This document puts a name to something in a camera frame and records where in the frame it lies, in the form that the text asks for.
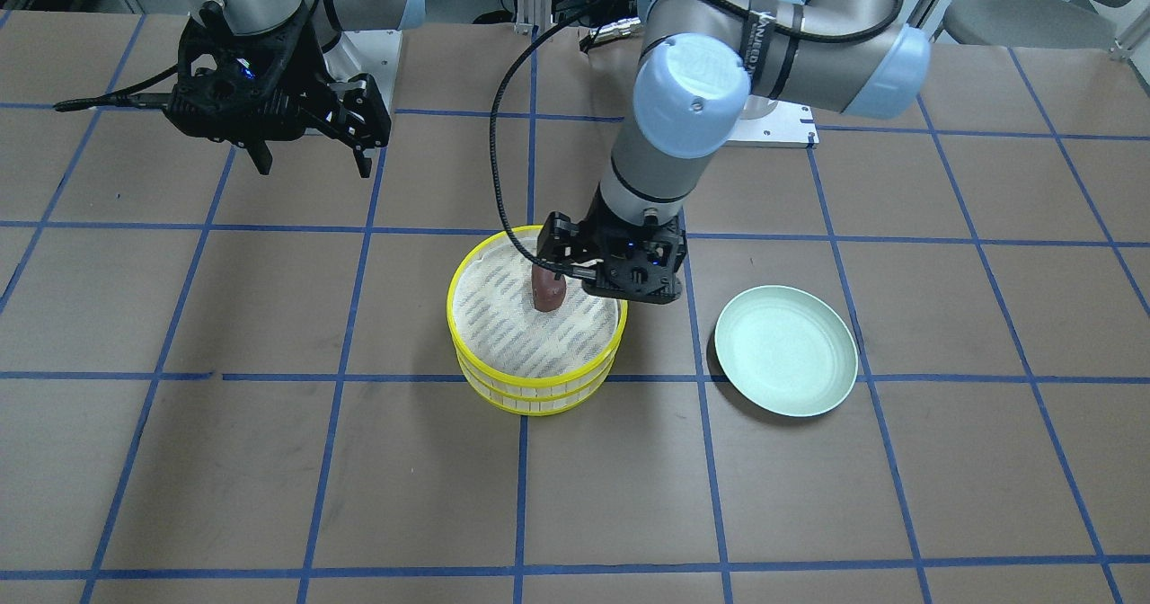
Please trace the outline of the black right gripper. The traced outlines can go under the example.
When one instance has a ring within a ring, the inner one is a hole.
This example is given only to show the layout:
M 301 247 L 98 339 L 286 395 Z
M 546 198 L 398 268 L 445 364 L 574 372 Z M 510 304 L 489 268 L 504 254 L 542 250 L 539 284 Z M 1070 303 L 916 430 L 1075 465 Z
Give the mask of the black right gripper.
M 315 129 L 352 150 L 369 179 L 375 147 L 386 146 L 391 118 L 371 75 L 337 83 L 327 70 L 308 13 L 258 35 L 222 39 L 199 20 L 181 32 L 169 120 L 186 136 L 244 144 L 256 171 L 270 174 L 267 142 Z

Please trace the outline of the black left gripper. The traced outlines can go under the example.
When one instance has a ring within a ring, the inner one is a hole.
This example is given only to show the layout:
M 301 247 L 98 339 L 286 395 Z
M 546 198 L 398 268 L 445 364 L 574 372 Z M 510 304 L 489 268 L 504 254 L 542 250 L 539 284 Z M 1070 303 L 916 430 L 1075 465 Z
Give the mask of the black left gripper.
M 596 193 L 578 223 L 551 212 L 535 243 L 535 257 L 582 280 L 586 295 L 656 305 L 682 295 L 678 268 L 687 258 L 687 231 L 678 216 L 661 222 L 646 211 L 636 225 Z

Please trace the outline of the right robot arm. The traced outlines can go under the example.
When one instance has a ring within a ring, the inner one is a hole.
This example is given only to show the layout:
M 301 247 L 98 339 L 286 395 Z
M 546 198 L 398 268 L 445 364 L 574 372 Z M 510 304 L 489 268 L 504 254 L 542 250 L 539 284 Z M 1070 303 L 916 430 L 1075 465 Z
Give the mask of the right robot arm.
M 245 150 L 270 173 L 270 142 L 321 133 L 358 174 L 389 144 L 402 31 L 425 0 L 186 0 L 164 117 L 181 133 Z

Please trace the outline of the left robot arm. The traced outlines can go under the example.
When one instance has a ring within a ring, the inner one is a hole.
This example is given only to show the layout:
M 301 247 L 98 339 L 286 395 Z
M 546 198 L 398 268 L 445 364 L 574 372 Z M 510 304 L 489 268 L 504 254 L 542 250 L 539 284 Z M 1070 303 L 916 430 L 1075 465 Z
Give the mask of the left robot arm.
M 535 309 L 557 309 L 570 280 L 596 297 L 677 300 L 687 196 L 751 99 L 899 116 L 931 60 L 898 18 L 905 1 L 647 0 L 630 113 L 588 214 L 552 212 L 535 240 Z

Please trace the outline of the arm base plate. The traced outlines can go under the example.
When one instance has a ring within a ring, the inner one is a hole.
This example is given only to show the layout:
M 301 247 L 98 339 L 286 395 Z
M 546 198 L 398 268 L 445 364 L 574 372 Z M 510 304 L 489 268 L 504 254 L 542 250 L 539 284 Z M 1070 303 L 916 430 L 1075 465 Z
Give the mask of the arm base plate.
M 379 87 L 385 107 L 394 107 L 402 31 L 346 31 L 334 47 L 324 51 L 328 72 L 337 81 L 350 81 L 360 72 L 369 72 Z
M 808 107 L 750 95 L 726 142 L 731 147 L 808 148 L 820 138 Z

